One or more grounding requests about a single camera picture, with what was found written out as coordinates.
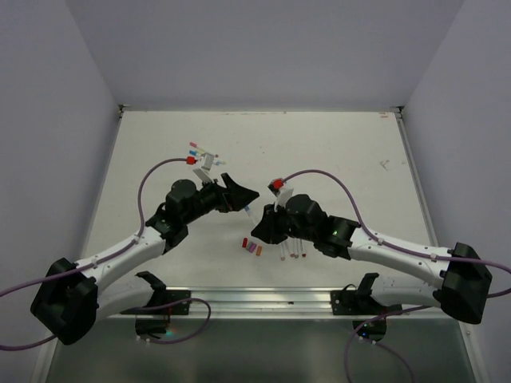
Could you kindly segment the orange white pen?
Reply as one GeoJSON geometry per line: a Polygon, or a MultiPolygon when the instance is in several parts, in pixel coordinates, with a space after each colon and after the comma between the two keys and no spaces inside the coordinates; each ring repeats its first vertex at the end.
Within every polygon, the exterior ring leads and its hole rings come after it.
{"type": "Polygon", "coordinates": [[[285,251],[284,243],[281,243],[279,245],[279,258],[280,258],[280,261],[285,261],[285,259],[286,259],[286,251],[285,251]]]}

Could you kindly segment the red capped white pen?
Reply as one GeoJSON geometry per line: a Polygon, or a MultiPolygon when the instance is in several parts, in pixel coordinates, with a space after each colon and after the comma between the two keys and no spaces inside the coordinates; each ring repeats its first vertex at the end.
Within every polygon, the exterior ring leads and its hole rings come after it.
{"type": "Polygon", "coordinates": [[[306,258],[307,257],[307,242],[301,239],[300,240],[300,248],[301,248],[301,250],[300,250],[301,256],[303,258],[306,258]]]}

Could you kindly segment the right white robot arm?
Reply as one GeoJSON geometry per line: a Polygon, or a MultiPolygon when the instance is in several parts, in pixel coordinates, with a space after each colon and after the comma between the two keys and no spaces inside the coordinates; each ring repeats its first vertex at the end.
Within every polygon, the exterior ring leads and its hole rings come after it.
{"type": "Polygon", "coordinates": [[[401,273],[368,273],[340,302],[360,314],[383,314],[406,305],[436,307],[460,322],[481,323],[493,276],[477,252],[464,243],[454,248],[396,244],[354,220],[328,215],[308,195],[292,196],[284,205],[268,204],[252,236],[266,244],[300,239],[331,258],[375,263],[401,273]]]}

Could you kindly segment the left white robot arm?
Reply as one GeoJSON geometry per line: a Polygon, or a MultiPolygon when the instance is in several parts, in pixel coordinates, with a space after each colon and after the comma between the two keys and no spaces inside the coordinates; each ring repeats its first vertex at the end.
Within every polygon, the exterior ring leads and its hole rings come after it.
{"type": "Polygon", "coordinates": [[[96,322],[126,310],[154,314],[171,299],[166,285],[148,271],[121,278],[138,266],[177,247],[188,236],[188,225],[211,211],[242,211],[259,197],[238,185],[229,174],[223,183],[197,188],[191,180],[177,180],[140,231],[87,259],[59,259],[49,268],[30,311],[65,345],[82,339],[96,322]]]}

